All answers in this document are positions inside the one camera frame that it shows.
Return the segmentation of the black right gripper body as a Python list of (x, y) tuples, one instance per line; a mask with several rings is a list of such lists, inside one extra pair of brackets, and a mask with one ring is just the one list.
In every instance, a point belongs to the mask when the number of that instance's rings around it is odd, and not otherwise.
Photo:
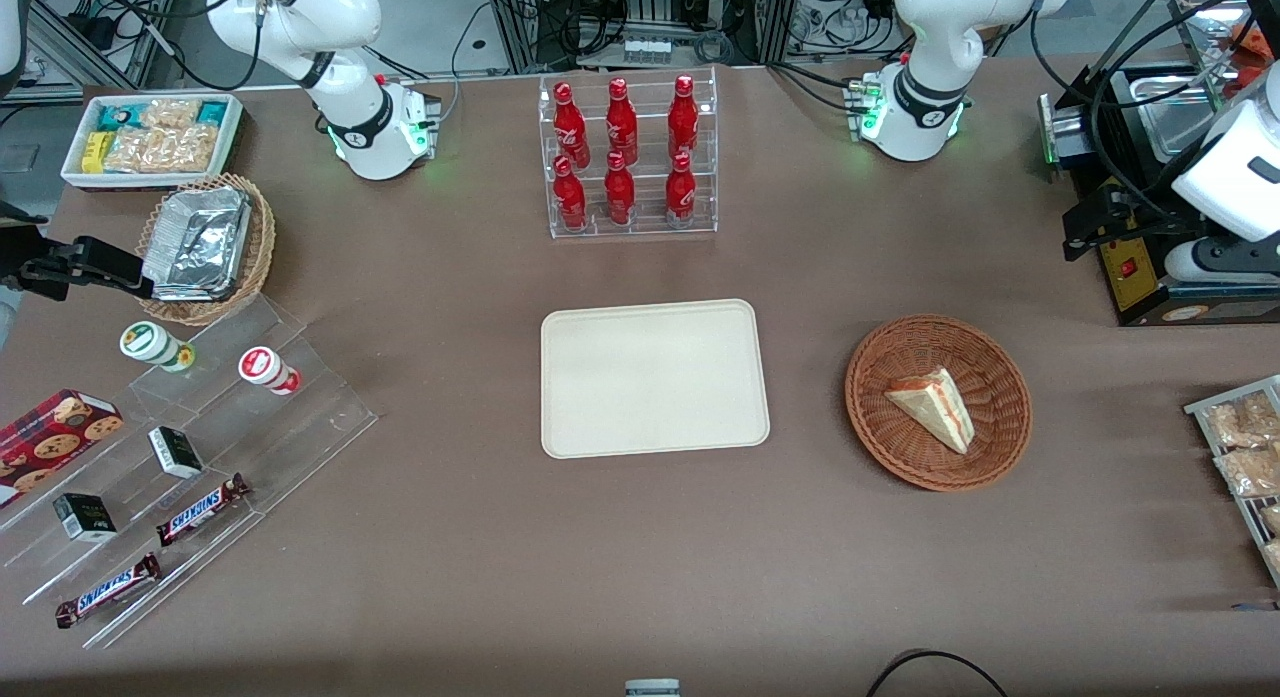
[(73, 243), (49, 240), (38, 226), (3, 226), (1, 284), (63, 302), (70, 286)]

